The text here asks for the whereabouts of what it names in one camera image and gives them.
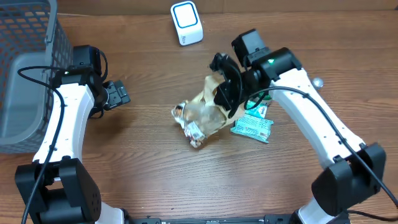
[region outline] wood grain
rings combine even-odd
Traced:
[[[87,125],[83,163],[103,200],[134,217],[254,217],[292,213],[312,196],[321,172],[315,151],[274,103],[269,144],[223,129],[201,150],[183,138],[173,105],[203,88],[217,52],[256,27],[272,49],[290,47],[321,95],[366,142],[387,152],[384,181],[398,194],[398,14],[290,12],[202,16],[205,39],[179,47],[169,16],[68,17],[60,22],[73,45],[105,52],[109,79],[121,79],[132,101]],[[0,223],[19,223],[24,204],[14,183],[32,154],[0,155]],[[384,192],[358,210],[397,214]],[[352,216],[353,223],[377,223]]]
[[[93,16],[170,14],[181,0],[58,0],[59,12]],[[195,0],[199,13],[393,10],[398,0]]]

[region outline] wooden surface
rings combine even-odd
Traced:
[[[170,14],[182,0],[58,0],[59,12],[83,15]],[[194,0],[199,13],[393,10],[398,0]]]
[[[103,200],[134,217],[253,217],[292,213],[312,196],[322,171],[315,151],[281,107],[269,144],[228,128],[192,149],[170,115],[193,98],[217,52],[256,27],[272,49],[290,47],[321,94],[367,143],[387,152],[384,181],[398,195],[398,13],[295,12],[202,15],[203,42],[179,47],[170,16],[69,17],[60,20],[73,45],[105,52],[109,79],[121,79],[131,103],[90,120],[83,163]],[[0,223],[19,223],[24,204],[14,172],[33,155],[0,155]],[[354,208],[397,215],[384,192]],[[354,223],[376,223],[353,216]]]

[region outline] plastic bin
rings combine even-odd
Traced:
[[[20,68],[72,64],[56,0],[0,1],[0,153],[36,152],[52,110],[52,91],[21,78]],[[24,74],[49,82],[55,70]]]

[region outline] metallic round object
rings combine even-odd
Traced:
[[[312,80],[312,85],[316,90],[320,90],[323,87],[323,80],[319,77],[316,77]]]

